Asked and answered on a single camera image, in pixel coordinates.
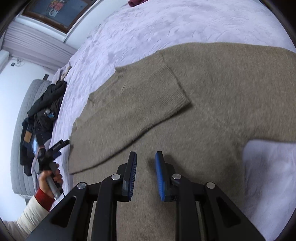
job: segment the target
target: cream jacket sleeve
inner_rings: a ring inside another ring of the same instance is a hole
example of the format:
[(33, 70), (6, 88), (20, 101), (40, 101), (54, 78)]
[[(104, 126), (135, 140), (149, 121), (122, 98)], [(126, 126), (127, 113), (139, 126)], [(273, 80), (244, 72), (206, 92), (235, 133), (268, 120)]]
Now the cream jacket sleeve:
[(18, 220), (3, 223), (15, 241), (24, 241), (47, 214), (36, 198), (32, 197)]

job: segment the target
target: curtain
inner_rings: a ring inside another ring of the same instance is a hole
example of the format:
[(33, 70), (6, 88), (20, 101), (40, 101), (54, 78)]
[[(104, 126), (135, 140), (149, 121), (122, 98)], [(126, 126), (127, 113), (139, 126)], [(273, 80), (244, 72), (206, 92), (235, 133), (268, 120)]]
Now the curtain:
[(7, 28), (2, 49), (16, 58), (39, 64), (55, 72), (65, 66), (77, 51), (45, 33), (14, 21)]

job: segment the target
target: window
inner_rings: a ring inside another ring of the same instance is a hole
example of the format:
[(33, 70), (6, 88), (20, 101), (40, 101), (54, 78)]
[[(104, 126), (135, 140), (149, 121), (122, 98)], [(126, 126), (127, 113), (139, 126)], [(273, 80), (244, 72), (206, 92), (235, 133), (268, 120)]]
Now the window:
[(97, 0), (36, 0), (23, 15), (68, 33), (82, 14)]

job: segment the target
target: red sleeve cuff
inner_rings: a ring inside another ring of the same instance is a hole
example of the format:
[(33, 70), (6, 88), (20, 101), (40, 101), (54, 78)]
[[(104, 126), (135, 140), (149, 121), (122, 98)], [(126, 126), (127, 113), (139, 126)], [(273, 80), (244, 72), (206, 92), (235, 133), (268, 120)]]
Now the red sleeve cuff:
[(54, 199), (46, 195), (40, 188), (38, 189), (35, 198), (37, 202), (49, 212), (52, 204), (54, 203)]

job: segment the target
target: metal screw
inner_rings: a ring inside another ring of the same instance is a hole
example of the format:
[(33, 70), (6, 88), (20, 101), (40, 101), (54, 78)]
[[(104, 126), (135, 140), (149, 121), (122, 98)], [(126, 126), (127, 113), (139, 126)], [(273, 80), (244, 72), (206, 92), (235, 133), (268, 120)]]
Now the metal screw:
[(215, 186), (216, 186), (215, 183), (211, 183), (211, 182), (207, 183), (207, 188), (209, 189), (214, 189)]
[(179, 179), (181, 179), (181, 175), (178, 174), (178, 173), (173, 174), (172, 177), (173, 177), (173, 179), (175, 179), (175, 180), (179, 180)]
[(77, 188), (78, 189), (84, 189), (86, 187), (86, 184), (85, 183), (78, 183), (77, 184)]
[(119, 174), (114, 174), (114, 175), (112, 175), (112, 180), (119, 180), (120, 179), (120, 175)]

